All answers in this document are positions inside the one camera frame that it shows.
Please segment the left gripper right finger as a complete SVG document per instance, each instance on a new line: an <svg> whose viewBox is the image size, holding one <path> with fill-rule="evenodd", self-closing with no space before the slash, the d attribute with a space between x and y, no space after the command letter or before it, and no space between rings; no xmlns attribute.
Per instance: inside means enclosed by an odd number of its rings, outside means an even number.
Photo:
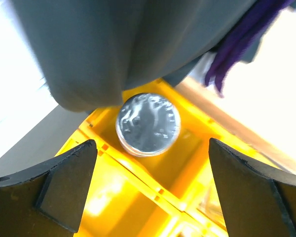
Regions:
<svg viewBox="0 0 296 237"><path fill-rule="evenodd" d="M230 237L296 237L296 175L211 138L209 159Z"/></svg>

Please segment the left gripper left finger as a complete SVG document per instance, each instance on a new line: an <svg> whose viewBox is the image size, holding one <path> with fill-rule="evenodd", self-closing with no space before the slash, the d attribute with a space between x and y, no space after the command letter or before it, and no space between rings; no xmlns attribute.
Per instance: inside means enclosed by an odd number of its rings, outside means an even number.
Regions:
<svg viewBox="0 0 296 237"><path fill-rule="evenodd" d="M97 145L92 139L0 177L0 237L72 237L78 232Z"/></svg>

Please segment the white salt canister front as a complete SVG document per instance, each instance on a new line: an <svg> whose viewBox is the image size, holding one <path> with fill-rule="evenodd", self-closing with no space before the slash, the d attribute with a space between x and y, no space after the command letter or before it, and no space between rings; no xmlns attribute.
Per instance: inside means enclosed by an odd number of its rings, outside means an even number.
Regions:
<svg viewBox="0 0 296 237"><path fill-rule="evenodd" d="M136 157L153 157L171 148L181 130L178 109L156 93L136 94L123 104L115 129L122 147Z"/></svg>

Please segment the wooden clothes rack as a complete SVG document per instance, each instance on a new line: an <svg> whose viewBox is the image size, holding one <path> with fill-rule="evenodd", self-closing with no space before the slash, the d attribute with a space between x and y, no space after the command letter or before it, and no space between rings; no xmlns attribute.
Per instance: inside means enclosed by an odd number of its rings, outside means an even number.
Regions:
<svg viewBox="0 0 296 237"><path fill-rule="evenodd" d="M296 175L296 160L279 150L251 129L226 112L219 104L219 97L191 77L186 77L176 91L210 116L216 123L237 136L283 170Z"/></svg>

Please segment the yellow bin organizer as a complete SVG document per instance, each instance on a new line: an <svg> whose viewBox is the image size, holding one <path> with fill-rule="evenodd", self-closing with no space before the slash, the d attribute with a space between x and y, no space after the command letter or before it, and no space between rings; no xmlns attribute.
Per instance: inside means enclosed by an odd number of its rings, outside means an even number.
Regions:
<svg viewBox="0 0 296 237"><path fill-rule="evenodd" d="M98 148L79 237L225 237L227 231L198 209L203 198L219 204L208 157L210 138L266 164L258 151L227 132L161 79L125 91L123 98L151 92L179 110L180 135L167 152L150 158L128 154L115 121L119 109L95 110L59 150L93 139Z"/></svg>

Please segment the dark green hanging garment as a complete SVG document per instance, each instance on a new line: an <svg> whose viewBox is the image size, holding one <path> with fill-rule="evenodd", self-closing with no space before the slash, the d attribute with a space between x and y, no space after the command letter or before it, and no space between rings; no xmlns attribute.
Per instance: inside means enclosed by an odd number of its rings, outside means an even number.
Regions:
<svg viewBox="0 0 296 237"><path fill-rule="evenodd" d="M252 0L14 0L50 93L72 112L117 106L158 78L177 85Z"/></svg>

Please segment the purple hanging cloth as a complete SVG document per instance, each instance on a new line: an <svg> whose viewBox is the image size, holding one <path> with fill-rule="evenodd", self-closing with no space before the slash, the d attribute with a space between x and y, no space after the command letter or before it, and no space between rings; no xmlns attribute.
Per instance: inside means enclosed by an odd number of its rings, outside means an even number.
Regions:
<svg viewBox="0 0 296 237"><path fill-rule="evenodd" d="M218 95L222 96L227 72L257 36L270 26L279 12L291 3L292 0L257 0L222 40L205 75L204 85L213 82Z"/></svg>

